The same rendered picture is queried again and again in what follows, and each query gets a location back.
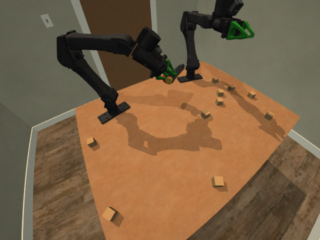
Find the small tan block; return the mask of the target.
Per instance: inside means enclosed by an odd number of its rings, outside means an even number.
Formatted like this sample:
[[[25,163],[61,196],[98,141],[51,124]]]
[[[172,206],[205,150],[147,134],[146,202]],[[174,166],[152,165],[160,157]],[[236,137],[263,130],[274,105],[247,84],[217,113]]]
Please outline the small tan block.
[[[253,91],[251,91],[251,92],[248,93],[247,96],[248,96],[250,99],[252,99],[252,98],[255,97],[255,95],[256,95],[256,93],[254,93]]]
[[[87,145],[92,148],[97,145],[96,140],[93,137],[90,137],[86,140]]]
[[[207,119],[210,116],[210,112],[208,110],[204,110],[201,112],[201,117],[203,117],[204,119]]]
[[[264,118],[270,121],[273,118],[273,116],[274,113],[268,111]]]
[[[219,78],[217,78],[217,77],[213,77],[213,78],[212,78],[212,82],[213,82],[214,84],[218,83],[218,81],[219,81]]]
[[[222,98],[216,98],[216,100],[215,100],[215,103],[216,103],[217,106],[222,106],[223,102],[224,101],[223,101]]]
[[[222,89],[218,89],[216,94],[218,97],[222,97],[224,95],[224,91]]]
[[[235,86],[234,85],[229,85],[227,90],[229,90],[230,92],[232,92],[233,90],[235,89]]]
[[[118,211],[108,206],[102,216],[109,222],[113,222],[117,214]]]
[[[212,187],[218,187],[221,188],[224,186],[224,180],[222,176],[214,176],[211,178],[212,181]]]

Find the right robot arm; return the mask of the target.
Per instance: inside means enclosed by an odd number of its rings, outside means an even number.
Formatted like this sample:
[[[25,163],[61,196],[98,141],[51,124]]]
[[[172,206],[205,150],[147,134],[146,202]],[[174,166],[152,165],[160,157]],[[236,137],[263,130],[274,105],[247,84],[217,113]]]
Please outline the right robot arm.
[[[106,51],[113,54],[125,55],[129,57],[134,49],[132,59],[144,65],[150,56],[162,62],[162,50],[158,43],[160,36],[145,26],[136,41],[132,39],[129,34],[116,33],[116,34],[87,34],[78,33],[76,30],[68,31],[56,38],[57,46],[57,60],[59,63],[72,69],[79,76],[81,76],[99,95],[101,100],[105,103],[104,108],[107,111],[97,118],[104,124],[119,114],[130,108],[130,105],[125,101],[116,104],[119,96],[118,92],[109,85],[107,85],[88,65],[87,61],[83,58],[82,50],[95,50]],[[133,47],[132,47],[133,46]]]

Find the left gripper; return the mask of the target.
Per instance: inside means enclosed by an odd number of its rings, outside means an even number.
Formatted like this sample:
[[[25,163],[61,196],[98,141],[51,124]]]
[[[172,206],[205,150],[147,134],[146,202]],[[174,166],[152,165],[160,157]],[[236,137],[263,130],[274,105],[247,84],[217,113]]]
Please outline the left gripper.
[[[245,29],[250,32],[250,35],[247,34]],[[243,20],[226,20],[223,28],[219,27],[219,32],[222,33],[221,38],[226,38],[227,40],[248,39],[253,38],[255,35],[249,23]]]

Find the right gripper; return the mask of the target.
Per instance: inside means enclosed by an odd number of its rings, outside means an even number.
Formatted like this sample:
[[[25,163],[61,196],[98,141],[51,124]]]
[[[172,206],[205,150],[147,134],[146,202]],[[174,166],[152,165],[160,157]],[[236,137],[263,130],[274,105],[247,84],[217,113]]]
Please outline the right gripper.
[[[174,70],[171,62],[169,59],[167,59],[167,55],[162,56],[162,61],[159,61],[156,59],[152,54],[150,53],[148,60],[146,61],[143,66],[150,69],[150,78],[153,78],[155,76],[156,80],[165,80],[168,74],[177,76],[176,71]],[[166,60],[167,59],[167,60]],[[172,70],[170,70],[170,69]],[[166,77],[162,77],[161,74],[165,75]]]

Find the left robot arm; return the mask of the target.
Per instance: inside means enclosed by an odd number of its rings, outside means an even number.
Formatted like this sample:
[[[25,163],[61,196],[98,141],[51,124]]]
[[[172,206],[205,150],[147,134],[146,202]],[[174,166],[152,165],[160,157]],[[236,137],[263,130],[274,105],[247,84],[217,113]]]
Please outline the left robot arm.
[[[185,38],[187,49],[187,70],[186,76],[177,77],[180,83],[200,80],[203,77],[197,73],[200,67],[199,59],[196,55],[194,31],[197,25],[204,29],[213,29],[217,32],[219,27],[223,28],[225,21],[241,21],[241,19],[233,18],[243,7],[242,0],[216,0],[214,12],[212,15],[198,13],[198,11],[184,11],[180,23],[180,30]]]

